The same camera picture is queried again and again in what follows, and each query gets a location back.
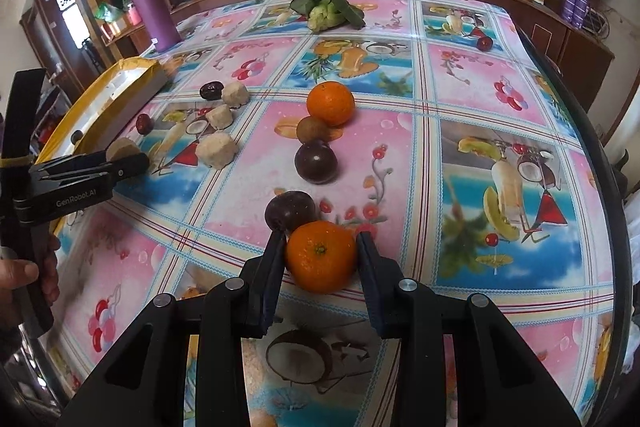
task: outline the beige chunk of food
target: beige chunk of food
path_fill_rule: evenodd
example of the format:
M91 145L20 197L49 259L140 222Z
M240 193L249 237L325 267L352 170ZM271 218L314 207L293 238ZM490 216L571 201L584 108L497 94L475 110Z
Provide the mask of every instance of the beige chunk of food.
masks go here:
M238 144L226 132L209 134L196 147L198 159L219 171L233 161L237 152Z
M211 109L206 115L207 121L214 129L226 129L233 121L234 116L231 114L231 109L226 103L219 105L218 107Z
M249 91L246 86L236 80L231 84L226 84L222 90L222 101L229 107L240 107L249 102Z
M140 149L132 140L129 138L118 138L107 147L106 158L108 162L113 162L121 158L126 158L127 156L133 156L139 152Z

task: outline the purple water bottle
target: purple water bottle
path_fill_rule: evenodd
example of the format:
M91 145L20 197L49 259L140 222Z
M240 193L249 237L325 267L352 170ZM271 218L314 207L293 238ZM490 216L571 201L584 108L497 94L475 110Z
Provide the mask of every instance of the purple water bottle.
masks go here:
M574 9L575 0L564 0L564 2L562 3L562 18L569 24L571 23L571 19L574 16Z
M588 9L588 0L575 0L574 16L571 18L572 26L578 29L582 28L582 24L584 24L584 18L587 16Z
M175 29L171 14L164 0L132 0L138 9L146 31L155 44L156 51L164 52L180 42L180 34Z

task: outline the orange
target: orange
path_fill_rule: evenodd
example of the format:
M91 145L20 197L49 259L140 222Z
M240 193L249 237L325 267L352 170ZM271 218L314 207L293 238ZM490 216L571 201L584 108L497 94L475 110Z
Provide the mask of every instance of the orange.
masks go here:
M306 110L329 127L346 123L356 109L356 102L348 87L340 82L322 82L306 97Z
M303 290L333 293L348 285L357 257L351 232L329 221L312 221L289 237L285 263Z

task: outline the metal screw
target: metal screw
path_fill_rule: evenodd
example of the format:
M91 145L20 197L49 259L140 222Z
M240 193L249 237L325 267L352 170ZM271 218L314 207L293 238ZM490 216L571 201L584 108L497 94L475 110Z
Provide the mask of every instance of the metal screw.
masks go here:
M171 302L171 295L169 293L159 293L154 297L154 306L157 308L164 308Z
M478 308L484 308L489 304L489 299L481 293L474 293L471 295L471 304L477 306Z
M412 291L414 291L414 290L416 290L418 288L418 283L415 282L413 279L402 279L398 283L398 287L403 292L412 292Z
M225 286L227 290L239 290L244 286L244 280L239 277L231 277L225 281Z

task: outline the yellow rubber band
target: yellow rubber band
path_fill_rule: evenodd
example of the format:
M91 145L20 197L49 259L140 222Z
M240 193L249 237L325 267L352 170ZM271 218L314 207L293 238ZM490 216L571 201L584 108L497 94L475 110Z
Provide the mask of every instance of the yellow rubber band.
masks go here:
M0 158L0 169L7 167L24 167L33 163L33 155L21 156L19 158Z

